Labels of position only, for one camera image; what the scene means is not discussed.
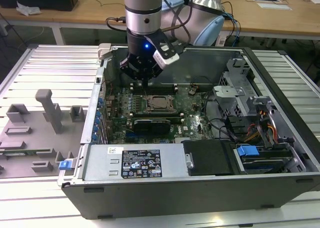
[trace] gray plastic part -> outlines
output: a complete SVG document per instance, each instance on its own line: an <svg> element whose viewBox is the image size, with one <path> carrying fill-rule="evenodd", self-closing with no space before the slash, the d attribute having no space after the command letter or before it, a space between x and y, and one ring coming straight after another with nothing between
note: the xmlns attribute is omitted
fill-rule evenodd
<svg viewBox="0 0 320 228"><path fill-rule="evenodd" d="M73 159L73 158L74 158L74 155L72 154L71 151L69 151L67 159Z"/></svg>
<svg viewBox="0 0 320 228"><path fill-rule="evenodd" d="M82 106L72 106L69 113L72 122L85 122L86 120Z"/></svg>
<svg viewBox="0 0 320 228"><path fill-rule="evenodd" d="M35 99L39 101L53 127L56 134L62 133L61 119L56 112L55 106L51 100L52 91L50 89L39 89L35 94Z"/></svg>
<svg viewBox="0 0 320 228"><path fill-rule="evenodd" d="M52 148L49 151L38 151L36 154L40 158L48 158L48 157L56 157L57 152L55 151L55 149Z"/></svg>
<svg viewBox="0 0 320 228"><path fill-rule="evenodd" d="M61 121L61 119L62 119L61 108L60 108L59 104L53 104L53 105L54 105L55 112L57 113L57 115L59 116L59 120ZM43 116L44 116L46 122L50 122L50 120L45 112L43 113Z"/></svg>
<svg viewBox="0 0 320 228"><path fill-rule="evenodd" d="M11 104L6 115L12 123L24 123L23 114L28 114L29 111L24 104Z"/></svg>
<svg viewBox="0 0 320 228"><path fill-rule="evenodd" d="M30 134L31 128L30 126L8 128L5 130L5 133L7 135Z"/></svg>
<svg viewBox="0 0 320 228"><path fill-rule="evenodd" d="M58 153L56 154L56 157L55 157L55 163L56 164L59 164L60 161L64 161L65 158L62 156L61 152L58 151Z"/></svg>
<svg viewBox="0 0 320 228"><path fill-rule="evenodd" d="M26 143L26 147L22 150L22 153L32 150L34 155L1 155L1 153L5 151L1 150L0 148L0 165L5 167L5 172L0 175L1 178L57 176L59 174L59 164L55 162L57 152L60 151L63 157L67 157L70 151L73 155L78 154L84 123L73 123L69 114L69 110L64 110L61 112L61 114L61 122L63 124L62 134L55 134L51 123L45 121L43 111L30 111L29 114L23 115L25 123L12 124L10 120L8 121L7 125L3 129L3 132L0 134L0 142L24 141ZM30 126L32 128L31 134L7 135L5 133L5 130L8 128L26 126ZM47 152L50 149L54 149L52 156L50 156L50 152L48 152L48 156L43 154L46 157L43 157L42 154L38 155L38 153L36 153L38 150L39 152ZM48 160L53 166L53 170L37 173L34 172L31 169L32 162L42 160Z"/></svg>
<svg viewBox="0 0 320 228"><path fill-rule="evenodd" d="M33 169L34 172L44 172L44 171L52 171L54 167L48 160L34 161L32 162L31 169Z"/></svg>
<svg viewBox="0 0 320 228"><path fill-rule="evenodd" d="M4 149L4 150L24 149L25 147L26 147L26 143L24 141L2 142L0 144L0 149Z"/></svg>

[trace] power supply label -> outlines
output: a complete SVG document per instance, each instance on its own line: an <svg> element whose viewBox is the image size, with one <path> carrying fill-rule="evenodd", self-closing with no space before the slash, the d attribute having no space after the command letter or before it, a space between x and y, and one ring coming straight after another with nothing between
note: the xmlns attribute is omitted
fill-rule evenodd
<svg viewBox="0 0 320 228"><path fill-rule="evenodd" d="M160 150L124 150L121 176L124 179L162 177Z"/></svg>

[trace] wooden desk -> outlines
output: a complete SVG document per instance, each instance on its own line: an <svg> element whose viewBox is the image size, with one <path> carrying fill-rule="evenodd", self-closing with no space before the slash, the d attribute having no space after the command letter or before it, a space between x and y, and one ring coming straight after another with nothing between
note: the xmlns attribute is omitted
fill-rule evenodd
<svg viewBox="0 0 320 228"><path fill-rule="evenodd" d="M234 17L241 23L241 36L320 40L320 5L286 0L292 9L288 11L263 9L257 2L247 2L252 0L222 0L222 3L226 1L232 3ZM231 13L229 4L223 6ZM231 21L225 21L220 36L228 36L232 28Z"/></svg>
<svg viewBox="0 0 320 228"><path fill-rule="evenodd" d="M44 26L52 28L57 44L64 45L61 28L108 29L107 17L125 15L124 0L79 0L72 12L42 10L42 14L26 17L15 9L2 9L0 13L13 25ZM256 2L229 1L234 17L241 23L240 36L320 40L320 5L303 0L287 0L292 11L262 9ZM230 6L224 4L231 12ZM124 25L114 23L118 28ZM220 38L232 30L231 21L225 21Z"/></svg>

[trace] power cable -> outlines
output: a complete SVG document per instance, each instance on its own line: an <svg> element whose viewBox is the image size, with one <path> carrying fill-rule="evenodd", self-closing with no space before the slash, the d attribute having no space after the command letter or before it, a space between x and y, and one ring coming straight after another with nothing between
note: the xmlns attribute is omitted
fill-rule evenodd
<svg viewBox="0 0 320 228"><path fill-rule="evenodd" d="M176 26L173 26L173 27L169 27L169 28L165 28L165 29L162 29L161 31L162 32L168 32L168 31L171 31L171 30L175 30L175 29L178 29L182 26L185 26L191 19L191 16L192 16L192 12L193 12L193 6L194 6L194 3L193 3L193 0L190 0L190 12L189 12L189 16L187 18L187 20L180 24L180 25L176 25Z"/></svg>
<svg viewBox="0 0 320 228"><path fill-rule="evenodd" d="M182 20L179 18L179 16L177 15L177 13L175 12L175 10L173 9L173 7L169 4L169 2L167 0L163 0L165 2L165 4L169 7L169 9L171 10L171 12L173 13L174 17L176 17L178 19L178 21L180 22L180 24L182 25L183 22ZM182 28L184 29L184 31L186 32L187 36L188 36L188 41L187 43L185 44L184 47L188 46L189 43L191 42L191 34L190 32L188 31L188 29L186 28L185 25L182 26Z"/></svg>
<svg viewBox="0 0 320 228"><path fill-rule="evenodd" d="M31 37L31 38L29 38L29 39L27 39L25 42L27 43L27 42L29 42L30 40L32 40L32 39L35 39L35 38L37 38L37 37L39 37L39 36L41 36L43 33L44 33L44 31L45 31L45 28L44 27L42 27L42 31L39 33L39 34L37 34L37 35L35 35L35 36L33 36L33 37ZM21 45L22 45L23 43L21 43L19 46L18 46L18 50L17 50L17 52L19 53L19 51L20 51L20 47L21 47Z"/></svg>
<svg viewBox="0 0 320 228"><path fill-rule="evenodd" d="M119 31L119 32L127 32L126 30L123 30L123 29L117 29L115 27L112 27L110 24L109 24L109 21L112 20L112 21L116 21L117 23L118 22L122 22L122 23L126 23L125 22L125 17L121 17L121 18L112 18L112 17L109 17L105 20L105 23L106 25L108 26L108 28L110 28L111 30L115 30L115 31Z"/></svg>
<svg viewBox="0 0 320 228"><path fill-rule="evenodd" d="M96 0L96 1L100 4L100 7L105 6L105 5L122 5L122 6L124 6L123 4L120 4L120 3L102 4L99 0Z"/></svg>

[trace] blue tab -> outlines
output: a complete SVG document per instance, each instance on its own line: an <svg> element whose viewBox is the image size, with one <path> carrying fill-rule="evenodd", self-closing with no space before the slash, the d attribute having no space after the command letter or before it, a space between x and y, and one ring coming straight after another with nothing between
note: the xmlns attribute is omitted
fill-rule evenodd
<svg viewBox="0 0 320 228"><path fill-rule="evenodd" d="M72 161L64 160L60 162L59 170L72 170L71 166L72 166Z"/></svg>
<svg viewBox="0 0 320 228"><path fill-rule="evenodd" d="M254 145L241 145L236 149L238 151L239 156L259 156L259 151Z"/></svg>

